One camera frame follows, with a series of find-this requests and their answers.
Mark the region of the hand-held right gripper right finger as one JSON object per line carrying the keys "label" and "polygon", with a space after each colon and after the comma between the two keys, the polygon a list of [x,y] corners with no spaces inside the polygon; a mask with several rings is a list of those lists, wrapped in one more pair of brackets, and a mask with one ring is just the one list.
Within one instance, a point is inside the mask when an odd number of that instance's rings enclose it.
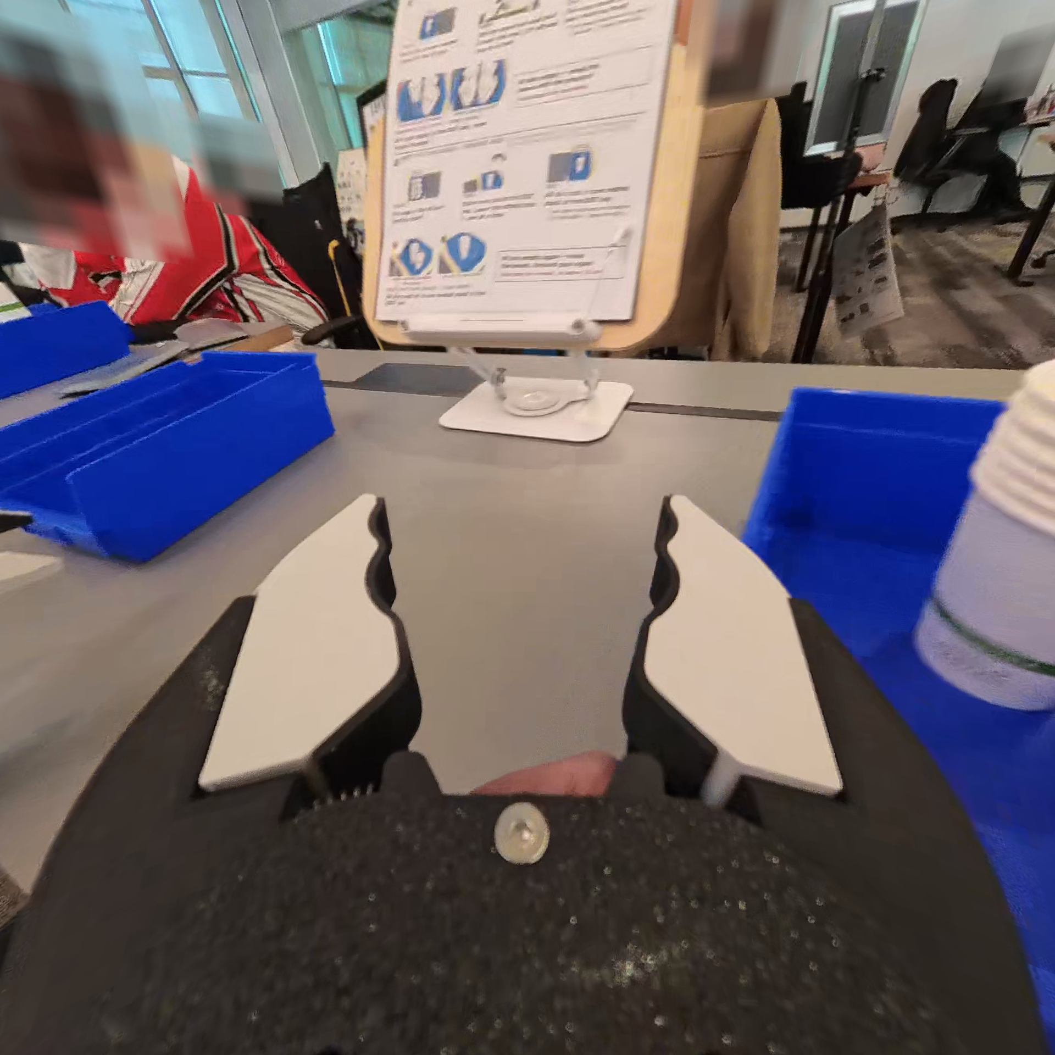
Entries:
{"label": "hand-held right gripper right finger", "polygon": [[747,781],[835,801],[843,778],[791,598],[749,546],[667,495],[624,691],[628,754],[666,797],[727,807]]}

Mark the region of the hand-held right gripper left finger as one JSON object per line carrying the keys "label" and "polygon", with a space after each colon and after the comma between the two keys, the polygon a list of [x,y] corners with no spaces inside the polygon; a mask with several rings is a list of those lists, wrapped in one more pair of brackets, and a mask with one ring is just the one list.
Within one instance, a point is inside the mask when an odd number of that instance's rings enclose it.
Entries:
{"label": "hand-held right gripper left finger", "polygon": [[422,699],[390,555],[385,501],[362,495],[262,580],[202,791],[294,776],[321,798],[358,795],[409,749]]}

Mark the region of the blue plastic bin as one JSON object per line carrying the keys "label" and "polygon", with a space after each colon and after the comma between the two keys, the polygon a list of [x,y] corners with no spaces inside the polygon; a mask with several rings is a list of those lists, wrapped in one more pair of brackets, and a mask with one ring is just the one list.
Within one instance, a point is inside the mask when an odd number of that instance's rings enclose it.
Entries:
{"label": "blue plastic bin", "polygon": [[968,498],[968,468],[1003,409],[797,389],[744,541],[831,627],[960,798],[1006,895],[1053,1053],[1053,714],[959,691],[913,644]]}
{"label": "blue plastic bin", "polygon": [[2,509],[147,562],[334,433],[315,354],[207,351],[4,427]]}
{"label": "blue plastic bin", "polygon": [[131,329],[94,302],[1,324],[1,398],[84,375],[129,354]]}

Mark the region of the stack of nested paper cups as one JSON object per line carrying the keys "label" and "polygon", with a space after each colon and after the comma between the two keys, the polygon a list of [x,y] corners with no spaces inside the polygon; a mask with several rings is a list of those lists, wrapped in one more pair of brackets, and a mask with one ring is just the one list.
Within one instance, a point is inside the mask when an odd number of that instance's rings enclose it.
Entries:
{"label": "stack of nested paper cups", "polygon": [[920,658],[1008,709],[1054,708],[1054,363],[1033,367],[968,469],[916,626]]}

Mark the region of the person's right hand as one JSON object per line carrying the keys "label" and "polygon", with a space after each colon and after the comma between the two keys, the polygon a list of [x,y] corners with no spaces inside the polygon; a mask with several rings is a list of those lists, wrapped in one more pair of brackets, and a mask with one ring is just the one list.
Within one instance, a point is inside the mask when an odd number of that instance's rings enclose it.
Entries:
{"label": "person's right hand", "polygon": [[590,751],[509,772],[474,789],[477,797],[603,797],[618,759]]}

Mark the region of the wood-edged table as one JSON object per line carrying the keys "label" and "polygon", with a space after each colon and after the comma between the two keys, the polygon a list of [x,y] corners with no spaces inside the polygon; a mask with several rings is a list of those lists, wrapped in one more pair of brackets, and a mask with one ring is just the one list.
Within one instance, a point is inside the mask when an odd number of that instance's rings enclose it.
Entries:
{"label": "wood-edged table", "polygon": [[[234,345],[237,345],[239,343],[244,343],[247,346],[258,345],[258,346],[266,347],[266,346],[268,346],[270,344],[282,344],[284,341],[289,340],[290,335],[292,334],[292,332],[289,329],[289,327],[287,325],[285,325],[285,324],[279,324],[279,323],[274,323],[274,324],[271,324],[271,323],[244,323],[243,325],[245,326],[247,335],[245,335],[244,338],[242,338],[239,341],[237,341],[235,343],[231,343],[229,345],[220,345],[218,347],[234,346]],[[155,342],[153,344],[145,344],[145,345],[154,345],[154,344],[159,344],[159,343],[160,342]],[[130,343],[129,351],[135,345],[133,345],[132,343]],[[72,379],[72,377],[69,377],[65,380],[58,381],[58,382],[55,382],[55,383],[52,383],[52,384],[47,384],[47,385],[54,385],[54,384],[57,384],[57,383],[60,383],[60,382],[66,382],[70,379]]]}

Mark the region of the hanging printed paper sheet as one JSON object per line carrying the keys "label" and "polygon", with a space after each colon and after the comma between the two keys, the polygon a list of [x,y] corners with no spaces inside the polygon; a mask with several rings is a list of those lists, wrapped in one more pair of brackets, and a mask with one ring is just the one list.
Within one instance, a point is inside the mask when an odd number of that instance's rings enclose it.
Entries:
{"label": "hanging printed paper sheet", "polygon": [[832,301],[837,327],[846,338],[904,318],[886,204],[876,204],[835,238]]}

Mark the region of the tan cloth cover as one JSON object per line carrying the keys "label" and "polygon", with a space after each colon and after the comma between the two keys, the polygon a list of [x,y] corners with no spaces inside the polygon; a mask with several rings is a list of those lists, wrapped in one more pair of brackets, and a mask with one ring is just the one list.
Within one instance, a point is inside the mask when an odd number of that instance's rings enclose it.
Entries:
{"label": "tan cloth cover", "polygon": [[773,99],[705,114],[679,295],[653,344],[757,362],[771,342],[779,269],[781,119]]}

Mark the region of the printed instruction sheet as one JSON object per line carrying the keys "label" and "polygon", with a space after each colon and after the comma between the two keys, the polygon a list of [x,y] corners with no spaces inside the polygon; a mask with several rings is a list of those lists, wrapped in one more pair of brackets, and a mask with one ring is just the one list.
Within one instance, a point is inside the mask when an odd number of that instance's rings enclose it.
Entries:
{"label": "printed instruction sheet", "polygon": [[399,2],[379,321],[631,316],[678,6]]}

